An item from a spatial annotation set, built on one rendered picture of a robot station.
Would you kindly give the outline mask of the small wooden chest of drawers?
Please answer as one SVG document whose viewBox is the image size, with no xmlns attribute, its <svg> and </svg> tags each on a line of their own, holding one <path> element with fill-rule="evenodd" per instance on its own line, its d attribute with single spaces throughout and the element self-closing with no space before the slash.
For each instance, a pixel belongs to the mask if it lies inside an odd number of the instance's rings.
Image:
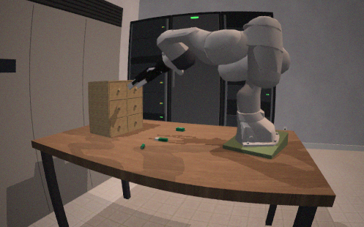
<svg viewBox="0 0 364 227">
<path fill-rule="evenodd" d="M 89 128 L 90 133 L 112 138 L 118 135 L 111 136 L 110 119 L 115 119 L 123 116 L 110 118 L 109 110 L 109 83 L 111 82 L 131 82 L 128 81 L 94 81 L 88 82 L 88 98 L 89 98 Z M 143 86 L 142 86 L 142 127 L 143 128 Z M 135 129 L 135 130 L 138 130 Z"/>
</svg>

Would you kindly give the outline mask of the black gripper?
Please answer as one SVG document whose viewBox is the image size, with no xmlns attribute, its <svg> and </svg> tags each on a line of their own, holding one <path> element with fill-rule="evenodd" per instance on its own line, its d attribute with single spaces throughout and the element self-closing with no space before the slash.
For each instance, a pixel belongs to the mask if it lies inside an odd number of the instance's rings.
<svg viewBox="0 0 364 227">
<path fill-rule="evenodd" d="M 156 61 L 156 65 L 152 66 L 151 68 L 147 67 L 143 72 L 137 75 L 135 79 L 132 82 L 130 82 L 127 86 L 129 89 L 132 89 L 136 85 L 137 88 L 139 89 L 145 83 L 149 83 L 149 81 L 152 81 L 163 72 L 168 72 L 169 70 L 170 68 L 167 67 L 163 62 L 163 57 L 160 57 Z"/>
</svg>

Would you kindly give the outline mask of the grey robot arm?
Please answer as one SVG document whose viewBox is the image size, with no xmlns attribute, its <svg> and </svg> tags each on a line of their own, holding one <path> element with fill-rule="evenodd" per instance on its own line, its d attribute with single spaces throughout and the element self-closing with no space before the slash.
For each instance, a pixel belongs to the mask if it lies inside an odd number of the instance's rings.
<svg viewBox="0 0 364 227">
<path fill-rule="evenodd" d="M 205 64 L 218 65 L 223 80 L 246 81 L 237 93 L 235 140 L 242 146 L 274 146 L 280 136 L 260 109 L 261 88 L 279 83 L 281 74 L 289 69 L 290 57 L 283 48 L 281 24 L 276 19 L 259 16 L 243 29 L 168 30 L 157 38 L 157 46 L 166 66 L 179 75 L 196 63 L 197 56 Z"/>
</svg>

